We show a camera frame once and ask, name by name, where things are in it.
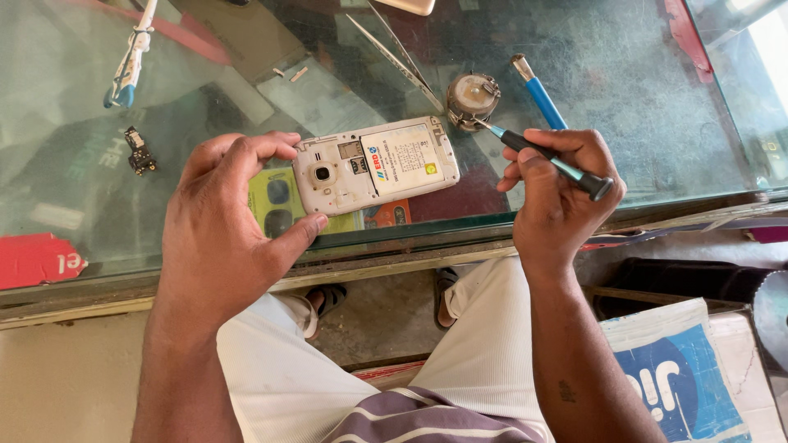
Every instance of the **glass table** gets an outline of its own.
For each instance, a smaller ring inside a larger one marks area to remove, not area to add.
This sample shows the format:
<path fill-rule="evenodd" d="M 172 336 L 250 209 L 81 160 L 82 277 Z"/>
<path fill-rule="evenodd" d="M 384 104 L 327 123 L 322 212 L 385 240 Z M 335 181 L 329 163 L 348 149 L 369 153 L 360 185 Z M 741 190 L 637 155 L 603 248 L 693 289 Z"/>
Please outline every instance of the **glass table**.
<path fill-rule="evenodd" d="M 708 45 L 706 37 L 719 36 L 704 33 L 699 14 L 721 13 L 707 3 L 691 2 L 689 10 Z M 788 169 L 768 157 L 788 148 L 788 75 L 779 77 L 784 63 L 761 61 L 762 42 L 785 35 L 785 5 L 761 14 L 777 14 L 765 37 L 745 29 L 708 49 L 716 81 L 707 83 L 671 35 L 662 2 L 437 0 L 428 17 L 377 8 L 439 98 L 459 74 L 484 73 L 502 91 L 493 123 L 547 128 L 508 64 L 524 53 L 569 126 L 596 128 L 607 140 L 629 188 L 620 210 L 788 184 Z M 168 198 L 204 140 L 272 129 L 307 138 L 437 114 L 348 19 L 396 53 L 357 0 L 252 0 L 245 7 L 159 0 L 132 108 L 104 109 L 138 9 L 133 0 L 0 6 L 0 234 L 70 240 L 90 262 L 80 278 L 160 267 Z M 302 264 L 371 253 L 393 239 L 418 250 L 440 247 L 442 233 L 487 229 L 464 241 L 506 237 L 495 229 L 511 224 L 523 190 L 495 190 L 507 165 L 500 142 L 438 117 L 459 160 L 459 184 L 409 199 L 407 225 L 381 227 L 365 218 L 370 213 L 344 220 Z M 122 132 L 130 126 L 158 162 L 142 177 L 126 164 Z M 287 171 L 288 164 L 266 168 Z M 413 240 L 425 235 L 433 240 Z"/>

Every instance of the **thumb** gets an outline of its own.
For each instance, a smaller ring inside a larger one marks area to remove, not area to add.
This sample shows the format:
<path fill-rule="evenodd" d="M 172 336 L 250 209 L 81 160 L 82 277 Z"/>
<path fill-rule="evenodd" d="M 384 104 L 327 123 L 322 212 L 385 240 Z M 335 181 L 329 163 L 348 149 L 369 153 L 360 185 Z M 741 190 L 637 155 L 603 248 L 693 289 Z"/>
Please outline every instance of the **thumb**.
<path fill-rule="evenodd" d="M 276 264 L 282 275 L 286 273 L 312 244 L 315 237 L 329 224 L 325 214 L 309 214 L 298 220 L 282 235 L 266 245 L 268 253 L 277 257 Z"/>
<path fill-rule="evenodd" d="M 526 187 L 525 216 L 540 223 L 560 220 L 563 207 L 556 166 L 530 147 L 519 152 L 517 164 Z"/>

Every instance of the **camera lens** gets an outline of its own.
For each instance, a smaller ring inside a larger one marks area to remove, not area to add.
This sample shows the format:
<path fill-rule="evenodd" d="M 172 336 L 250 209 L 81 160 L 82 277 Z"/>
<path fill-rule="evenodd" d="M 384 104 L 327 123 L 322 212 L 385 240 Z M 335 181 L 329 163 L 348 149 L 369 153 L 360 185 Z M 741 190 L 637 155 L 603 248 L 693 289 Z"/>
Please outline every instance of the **camera lens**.
<path fill-rule="evenodd" d="M 331 177 L 331 173 L 328 168 L 321 167 L 314 170 L 314 176 L 320 181 L 326 181 Z"/>

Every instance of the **striped shirt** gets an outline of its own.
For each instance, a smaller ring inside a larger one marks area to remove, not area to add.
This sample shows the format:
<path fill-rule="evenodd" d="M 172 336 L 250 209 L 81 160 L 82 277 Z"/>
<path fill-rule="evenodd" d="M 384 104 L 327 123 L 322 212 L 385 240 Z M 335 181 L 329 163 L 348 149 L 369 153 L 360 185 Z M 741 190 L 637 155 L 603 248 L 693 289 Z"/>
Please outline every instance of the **striped shirt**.
<path fill-rule="evenodd" d="M 409 386 L 366 398 L 322 443 L 544 443 L 516 419 L 478 414 Z"/>

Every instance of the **tattoo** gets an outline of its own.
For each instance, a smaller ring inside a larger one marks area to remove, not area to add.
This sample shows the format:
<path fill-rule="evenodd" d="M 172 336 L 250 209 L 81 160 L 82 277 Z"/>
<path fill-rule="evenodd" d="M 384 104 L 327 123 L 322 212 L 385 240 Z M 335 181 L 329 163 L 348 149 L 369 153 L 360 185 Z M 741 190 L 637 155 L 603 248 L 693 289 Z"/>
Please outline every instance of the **tattoo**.
<path fill-rule="evenodd" d="M 566 383 L 564 380 L 558 382 L 558 389 L 560 389 L 561 400 L 568 401 L 570 403 L 577 403 L 574 399 L 574 392 L 572 392 L 572 388 L 569 387 L 569 383 Z"/>

